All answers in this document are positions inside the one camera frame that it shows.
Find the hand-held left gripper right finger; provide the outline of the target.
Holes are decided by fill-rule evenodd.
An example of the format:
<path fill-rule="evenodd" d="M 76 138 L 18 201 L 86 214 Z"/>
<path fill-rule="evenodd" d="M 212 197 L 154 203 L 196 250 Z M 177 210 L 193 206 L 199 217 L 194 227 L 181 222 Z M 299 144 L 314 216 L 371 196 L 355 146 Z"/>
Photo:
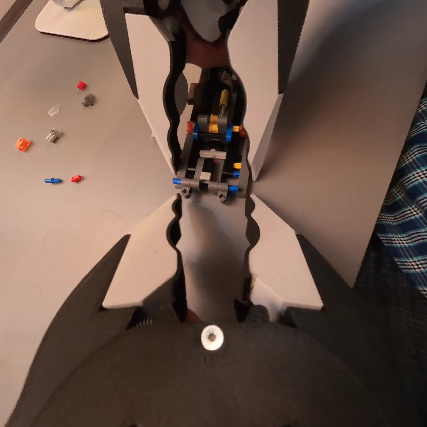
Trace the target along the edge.
<path fill-rule="evenodd" d="M 288 308 L 324 306 L 297 233 L 256 195 L 245 200 L 242 299 L 235 299 L 238 322 L 250 316 L 277 322 Z"/>

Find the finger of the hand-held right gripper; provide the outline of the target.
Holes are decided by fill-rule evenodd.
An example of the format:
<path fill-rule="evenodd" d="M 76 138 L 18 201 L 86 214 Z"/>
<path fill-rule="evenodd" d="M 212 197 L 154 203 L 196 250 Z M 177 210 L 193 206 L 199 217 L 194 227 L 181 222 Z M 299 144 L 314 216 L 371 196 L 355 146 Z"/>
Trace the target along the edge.
<path fill-rule="evenodd" d="M 243 128 L 249 139 L 252 180 L 256 181 L 283 98 L 279 93 L 278 1 L 250 0 L 241 7 L 227 47 L 245 93 Z"/>
<path fill-rule="evenodd" d="M 185 37 L 173 17 L 125 14 L 138 103 L 173 174 L 179 167 L 178 126 L 186 106 Z"/>

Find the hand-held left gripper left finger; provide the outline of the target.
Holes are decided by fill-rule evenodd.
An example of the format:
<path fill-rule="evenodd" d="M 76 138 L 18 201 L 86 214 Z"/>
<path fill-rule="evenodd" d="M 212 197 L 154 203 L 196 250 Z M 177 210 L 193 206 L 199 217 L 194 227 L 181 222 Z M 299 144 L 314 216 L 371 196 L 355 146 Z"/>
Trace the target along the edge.
<path fill-rule="evenodd" d="M 137 224 L 115 270 L 103 307 L 141 307 L 154 317 L 163 307 L 172 307 L 180 321 L 187 317 L 187 298 L 181 238 L 182 197 L 173 195 L 155 212 Z"/>

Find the black lego model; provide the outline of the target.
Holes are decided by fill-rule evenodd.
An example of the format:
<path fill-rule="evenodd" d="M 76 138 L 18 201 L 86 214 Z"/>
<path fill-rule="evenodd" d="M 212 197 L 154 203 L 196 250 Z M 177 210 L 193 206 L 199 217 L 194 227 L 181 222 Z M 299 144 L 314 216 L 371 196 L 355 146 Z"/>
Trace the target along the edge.
<path fill-rule="evenodd" d="M 224 205 L 238 196 L 241 141 L 246 99 L 243 86 L 231 67 L 203 68 L 197 83 L 189 86 L 191 106 L 186 134 L 193 146 L 184 179 L 173 179 L 181 195 L 196 191 L 211 194 Z"/>

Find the person's right hand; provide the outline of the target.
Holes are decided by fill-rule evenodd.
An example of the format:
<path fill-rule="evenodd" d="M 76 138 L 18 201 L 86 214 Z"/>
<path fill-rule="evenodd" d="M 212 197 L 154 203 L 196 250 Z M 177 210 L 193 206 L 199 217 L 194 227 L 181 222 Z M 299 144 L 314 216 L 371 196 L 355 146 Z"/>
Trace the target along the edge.
<path fill-rule="evenodd" d="M 186 40 L 186 63 L 200 68 L 228 67 L 230 60 L 226 38 L 220 36 L 215 41 L 203 39 L 193 28 L 185 14 L 180 16 L 180 25 Z"/>

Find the white book stand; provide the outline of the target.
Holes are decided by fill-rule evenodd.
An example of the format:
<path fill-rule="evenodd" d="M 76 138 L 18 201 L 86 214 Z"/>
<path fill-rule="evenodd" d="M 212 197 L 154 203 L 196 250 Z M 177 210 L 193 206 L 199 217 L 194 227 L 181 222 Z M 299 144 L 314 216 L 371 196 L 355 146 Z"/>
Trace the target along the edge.
<path fill-rule="evenodd" d="M 109 35 L 99 0 L 49 0 L 35 28 L 42 34 L 90 42 Z"/>

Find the dark grey pants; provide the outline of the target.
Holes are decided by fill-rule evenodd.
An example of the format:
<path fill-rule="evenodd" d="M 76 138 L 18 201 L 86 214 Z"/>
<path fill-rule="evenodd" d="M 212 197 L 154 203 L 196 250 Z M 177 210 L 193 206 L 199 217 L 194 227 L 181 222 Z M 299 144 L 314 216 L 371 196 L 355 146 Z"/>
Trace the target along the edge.
<path fill-rule="evenodd" d="M 405 380 L 425 388 L 426 297 L 401 271 L 375 233 L 366 248 L 354 289 L 380 310 L 387 341 Z"/>

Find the blue plaid shirt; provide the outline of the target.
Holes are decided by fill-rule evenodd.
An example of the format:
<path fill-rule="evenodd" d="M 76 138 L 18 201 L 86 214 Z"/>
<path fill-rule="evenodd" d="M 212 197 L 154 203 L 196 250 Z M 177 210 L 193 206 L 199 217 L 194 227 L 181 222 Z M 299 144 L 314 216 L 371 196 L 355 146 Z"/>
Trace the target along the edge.
<path fill-rule="evenodd" d="M 413 286 L 427 296 L 427 92 L 424 88 L 375 233 Z"/>

